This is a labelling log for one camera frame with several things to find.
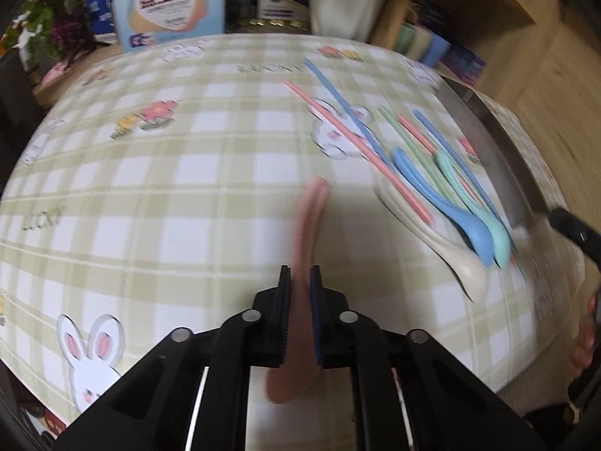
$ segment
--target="hand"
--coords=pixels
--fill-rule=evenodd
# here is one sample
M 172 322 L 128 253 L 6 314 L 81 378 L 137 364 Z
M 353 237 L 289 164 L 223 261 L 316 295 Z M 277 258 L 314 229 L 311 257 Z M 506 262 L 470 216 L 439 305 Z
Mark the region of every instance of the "hand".
M 588 301 L 587 310 L 589 312 L 595 310 L 596 302 L 595 296 Z M 570 375 L 574 378 L 578 378 L 582 375 L 583 370 L 591 366 L 593 361 L 595 331 L 595 323 L 590 317 L 587 317 L 580 323 L 578 337 L 576 337 L 570 348 L 570 361 L 568 364 Z

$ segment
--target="chopstick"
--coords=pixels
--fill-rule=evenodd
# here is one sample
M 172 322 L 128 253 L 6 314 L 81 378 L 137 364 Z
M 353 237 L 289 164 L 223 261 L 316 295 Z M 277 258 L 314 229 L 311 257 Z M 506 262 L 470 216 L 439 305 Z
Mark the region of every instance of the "chopstick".
M 322 116 L 328 120 L 338 131 L 344 135 L 357 149 L 359 149 L 362 154 L 368 158 L 368 160 L 378 169 L 380 172 L 386 176 L 387 179 L 393 184 L 395 189 L 407 200 L 407 202 L 411 205 L 411 207 L 416 211 L 416 213 L 422 218 L 422 220 L 428 224 L 429 226 L 433 223 L 434 218 L 432 214 L 426 209 L 426 207 L 417 199 L 417 197 L 405 186 L 405 184 L 401 181 L 401 179 L 394 173 L 394 170 L 390 169 L 384 161 L 363 141 L 353 134 L 340 120 L 338 120 L 333 114 L 331 114 L 328 110 L 322 107 L 318 102 L 316 102 L 313 98 L 307 95 L 303 90 L 299 87 L 293 85 L 292 83 L 285 81 L 284 84 L 290 88 L 294 93 L 300 96 L 305 102 L 307 102 L 311 107 L 317 110 Z
M 399 123 L 402 126 L 404 126 L 405 129 L 407 129 L 409 132 L 411 132 L 411 135 L 413 135 L 414 138 L 416 138 L 418 141 L 420 141 L 423 144 L 423 146 L 426 149 L 428 149 L 432 155 L 434 155 L 434 156 L 436 155 L 436 146 L 434 144 L 432 144 L 432 141 L 430 141 L 425 135 L 423 135 L 416 128 L 416 126 L 414 126 L 411 122 L 409 122 L 405 117 L 402 117 L 401 115 L 399 115 L 397 117 L 397 120 L 399 121 Z M 457 175 L 459 178 L 459 181 L 464 186 L 465 190 L 470 194 L 470 197 L 472 197 L 479 205 L 484 206 L 484 204 L 482 203 L 482 200 L 480 200 L 480 197 L 474 191 L 474 189 L 472 188 L 472 185 L 470 185 L 470 182 L 468 182 L 464 178 L 464 174 L 461 172 L 461 170 L 458 167 L 455 167 L 455 169 L 459 173 Z
M 456 197 L 455 192 L 447 183 L 440 170 L 436 166 L 434 166 L 432 161 L 430 161 L 430 158 L 425 154 L 423 149 L 418 144 L 416 144 L 414 138 L 410 135 L 410 133 L 407 132 L 397 120 L 395 120 L 392 112 L 389 109 L 387 109 L 384 105 L 380 105 L 378 107 L 378 110 L 384 116 L 387 122 L 392 126 L 392 128 L 395 129 L 395 131 L 405 141 L 407 147 L 411 149 L 411 151 L 416 156 L 420 164 L 430 175 L 432 181 L 434 181 L 434 183 L 438 187 L 438 191 L 440 191 L 440 193 L 443 194 L 447 198 L 447 200 L 453 202 Z
M 493 205 L 491 199 L 488 197 L 488 195 L 486 195 L 484 188 L 482 188 L 482 185 L 479 184 L 478 180 L 474 176 L 474 173 L 471 172 L 471 170 L 466 166 L 466 164 L 462 161 L 459 155 L 455 152 L 455 149 L 453 149 L 449 142 L 443 137 L 443 134 L 441 134 L 441 132 L 437 128 L 435 128 L 434 124 L 432 124 L 432 122 L 430 122 L 424 116 L 424 114 L 422 114 L 419 110 L 412 110 L 412 112 L 417 118 L 417 120 L 419 120 L 424 125 L 424 127 L 428 129 L 428 131 L 436 138 L 436 140 L 447 151 L 447 153 L 449 153 L 449 155 L 455 160 L 456 165 L 459 166 L 459 168 L 461 168 L 461 170 L 465 173 L 465 176 L 468 177 L 470 182 L 472 182 L 474 188 L 476 188 L 477 192 L 482 197 L 482 200 L 485 201 L 489 210 L 495 217 L 497 217 L 501 225 L 505 227 L 505 230 L 507 231 L 507 235 L 509 236 L 513 247 L 516 248 L 515 242 L 513 242 L 512 235 L 509 232 L 509 229 L 507 229 L 507 226 L 504 224 L 503 220 L 501 220 L 501 216 L 497 212 L 497 209 L 495 209 L 495 206 Z
M 365 138 L 370 143 L 371 148 L 376 152 L 376 154 L 380 157 L 380 159 L 390 168 L 391 171 L 396 171 L 394 165 L 373 136 L 371 131 L 364 125 L 364 123 L 359 120 L 359 117 L 354 113 L 353 109 L 350 107 L 349 102 L 347 102 L 344 97 L 339 93 L 336 87 L 326 78 L 323 73 L 315 66 L 309 59 L 305 58 L 304 61 L 305 66 L 307 66 L 311 72 L 317 77 L 317 79 L 321 82 L 323 86 L 332 94 L 334 99 L 338 102 L 338 104 L 342 107 L 345 113 L 350 117 L 350 119 L 355 123 L 357 128 L 363 133 Z

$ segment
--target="green chopstick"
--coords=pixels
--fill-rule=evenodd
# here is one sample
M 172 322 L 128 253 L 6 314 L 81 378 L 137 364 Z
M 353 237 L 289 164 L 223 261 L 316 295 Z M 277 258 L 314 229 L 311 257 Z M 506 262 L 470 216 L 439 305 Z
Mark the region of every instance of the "green chopstick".
M 432 181 L 434 181 L 435 185 L 437 186 L 439 193 L 444 195 L 450 202 L 459 204 L 455 192 L 451 189 L 440 170 L 434 165 L 434 162 L 431 161 L 430 158 L 421 150 L 421 145 L 418 146 L 414 142 L 415 139 L 401 124 L 399 124 L 398 120 L 395 119 L 389 109 L 383 105 L 380 105 L 378 110 L 384 116 L 387 122 L 398 132 L 401 138 L 405 141 L 405 144 L 407 144 L 407 146 L 411 149 L 411 152 L 413 152 L 420 164 L 428 172 L 428 175 L 430 175 L 430 178 L 432 178 Z

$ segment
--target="white pot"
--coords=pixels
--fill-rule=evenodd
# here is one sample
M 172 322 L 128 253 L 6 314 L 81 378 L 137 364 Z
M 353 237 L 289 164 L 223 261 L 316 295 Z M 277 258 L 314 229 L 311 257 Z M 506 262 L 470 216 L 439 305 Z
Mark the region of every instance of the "white pot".
M 365 42 L 384 0 L 309 0 L 314 35 Z

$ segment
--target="plaid tablecloth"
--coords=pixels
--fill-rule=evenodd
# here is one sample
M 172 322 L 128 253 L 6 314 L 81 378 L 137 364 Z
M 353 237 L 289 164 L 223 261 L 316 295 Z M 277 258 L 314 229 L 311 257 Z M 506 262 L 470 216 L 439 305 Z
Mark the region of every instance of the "plaid tablecloth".
M 365 44 L 213 36 L 98 64 L 51 110 L 0 204 L 0 357 L 65 422 L 173 328 L 218 327 L 274 286 L 314 176 L 332 185 L 315 259 L 325 285 L 381 327 L 428 330 L 496 390 L 564 322 L 582 259 L 544 221 L 514 230 L 519 265 L 491 269 L 486 303 L 474 306 L 380 203 L 367 162 L 352 147 L 332 149 L 328 125 L 282 84 L 341 114 L 303 58 L 387 148 L 403 141 L 381 104 L 419 127 L 410 110 L 423 111 L 464 154 L 419 70 Z M 472 169 L 502 212 L 482 167 Z M 263 377 L 253 370 L 247 449 L 354 449 L 346 371 L 324 372 L 281 407 L 266 402 Z

